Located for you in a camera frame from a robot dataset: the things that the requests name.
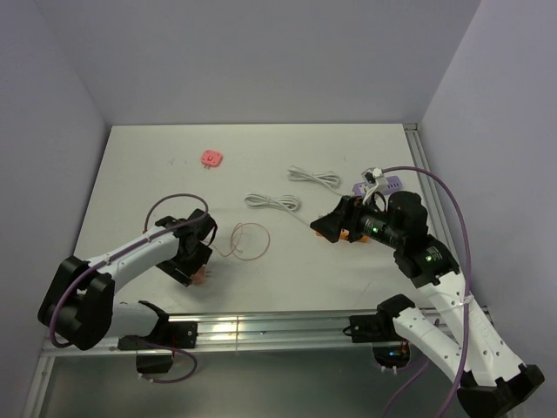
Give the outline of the orange power strip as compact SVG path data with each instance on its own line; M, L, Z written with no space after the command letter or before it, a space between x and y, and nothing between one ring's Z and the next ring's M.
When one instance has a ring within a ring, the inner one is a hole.
M315 232L315 235L318 237L322 237L322 234ZM349 232L346 229L342 229L339 235L340 240L348 241ZM367 243L370 239L366 236L362 236L359 239L359 243Z

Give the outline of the pink charger block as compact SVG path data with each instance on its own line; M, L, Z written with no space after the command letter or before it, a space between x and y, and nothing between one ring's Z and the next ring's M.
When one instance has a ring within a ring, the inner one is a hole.
M191 282L194 286L202 286L211 278L211 271L205 266L201 267L195 274L191 276Z

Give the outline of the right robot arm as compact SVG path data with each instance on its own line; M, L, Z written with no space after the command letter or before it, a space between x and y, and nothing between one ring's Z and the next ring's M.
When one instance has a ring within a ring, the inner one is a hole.
M347 332L355 343L408 340L450 381L470 417L501 417L545 380L503 341L471 295L448 248L428 232L427 209L414 192L396 192L381 210L359 196L344 196L310 227L328 241L364 237L394 250L399 270L434 306L450 330L444 334L405 295L378 304L372 315L353 315Z

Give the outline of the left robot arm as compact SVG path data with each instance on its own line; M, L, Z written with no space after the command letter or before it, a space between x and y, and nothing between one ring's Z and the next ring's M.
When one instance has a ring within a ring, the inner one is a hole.
M197 209L187 219L166 216L137 239L104 255L63 260L44 296L37 318L62 347L84 351L109 337L139 338L161 347L170 336L169 314L147 300L117 304L126 284L156 267L187 287L208 263L212 250L204 243L218 229L214 218Z

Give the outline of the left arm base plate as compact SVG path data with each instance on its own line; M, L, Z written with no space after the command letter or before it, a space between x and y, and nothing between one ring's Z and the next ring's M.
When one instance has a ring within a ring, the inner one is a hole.
M158 334L148 337L125 336L118 340L118 350L189 349L196 346L198 323L196 321L172 321Z

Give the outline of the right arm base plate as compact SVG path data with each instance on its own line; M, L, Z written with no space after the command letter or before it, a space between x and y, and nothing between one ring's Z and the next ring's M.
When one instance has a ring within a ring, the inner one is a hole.
M342 333L350 337L352 343L402 342L406 337L397 333L395 321L403 319L402 313L352 315L349 317L349 325L342 330Z

